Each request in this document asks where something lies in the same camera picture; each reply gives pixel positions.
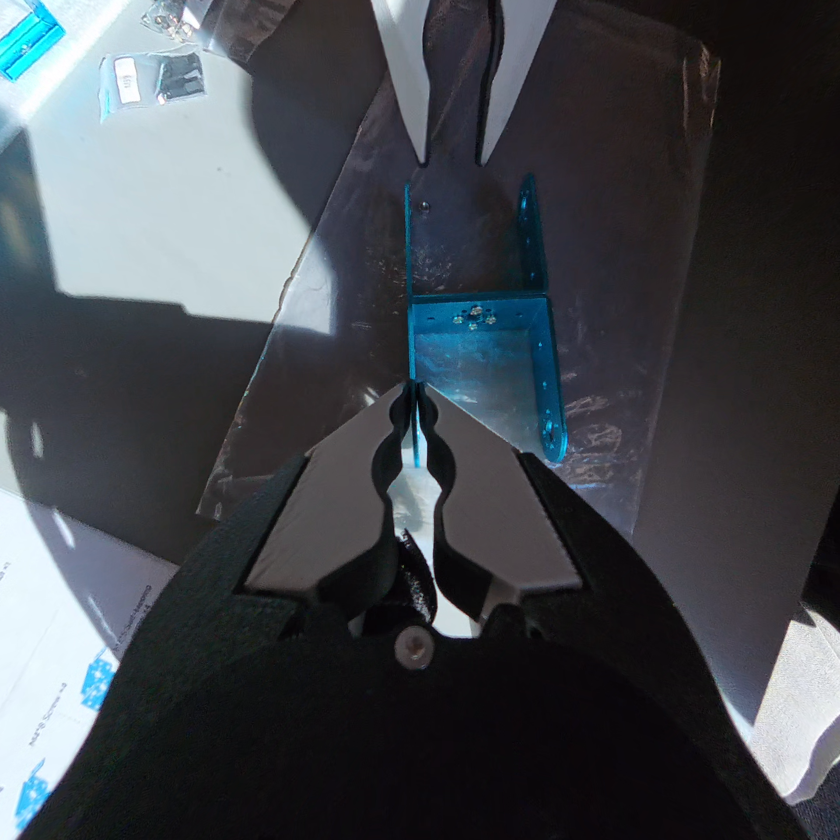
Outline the small clear parts bag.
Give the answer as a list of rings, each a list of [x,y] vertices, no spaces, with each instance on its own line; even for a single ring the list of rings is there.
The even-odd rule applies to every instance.
[[[295,1],[155,1],[141,24],[179,46],[197,46],[245,64]]]
[[[194,49],[107,55],[98,69],[99,122],[120,112],[206,96],[201,54]]]

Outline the clear plastic bag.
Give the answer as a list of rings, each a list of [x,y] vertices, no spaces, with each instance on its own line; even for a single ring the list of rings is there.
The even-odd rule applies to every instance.
[[[486,167],[475,99],[483,3],[433,6],[429,163],[418,166],[391,80],[362,120],[207,480],[226,517],[288,459],[409,373],[404,190],[428,200],[428,243],[495,242],[537,183],[569,444],[552,468],[631,536],[697,214],[719,63],[700,42],[601,3],[558,3]]]

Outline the blue metal bracket assembly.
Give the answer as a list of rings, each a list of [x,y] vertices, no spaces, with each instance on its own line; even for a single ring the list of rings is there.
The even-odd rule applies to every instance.
[[[409,373],[515,448],[556,466],[569,444],[537,183],[496,241],[446,253],[404,190]]]

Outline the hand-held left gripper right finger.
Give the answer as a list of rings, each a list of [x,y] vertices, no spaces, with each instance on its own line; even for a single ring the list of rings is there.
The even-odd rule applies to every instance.
[[[417,386],[426,467],[439,486],[434,577],[450,602],[521,602],[583,581],[522,453],[430,385]]]

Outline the printed instruction manual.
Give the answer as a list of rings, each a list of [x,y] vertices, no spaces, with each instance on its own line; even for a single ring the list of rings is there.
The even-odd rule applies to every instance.
[[[17,838],[87,739],[173,563],[1,492],[1,838]]]

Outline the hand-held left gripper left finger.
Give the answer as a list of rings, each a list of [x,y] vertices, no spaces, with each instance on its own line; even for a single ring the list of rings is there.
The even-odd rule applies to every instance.
[[[403,468],[413,384],[392,388],[307,453],[247,578],[300,602],[378,602],[396,579],[389,489]]]

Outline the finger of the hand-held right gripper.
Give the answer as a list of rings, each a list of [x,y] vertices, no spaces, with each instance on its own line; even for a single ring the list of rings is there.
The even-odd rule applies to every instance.
[[[488,163],[507,126],[555,1],[489,1],[490,47],[479,90],[476,163]]]
[[[372,9],[404,127],[427,163],[430,84],[424,57],[429,1],[373,1]]]

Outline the small blue metal bracket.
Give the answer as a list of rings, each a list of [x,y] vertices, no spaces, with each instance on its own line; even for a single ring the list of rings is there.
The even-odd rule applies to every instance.
[[[15,83],[66,35],[45,2],[2,2],[1,75]]]

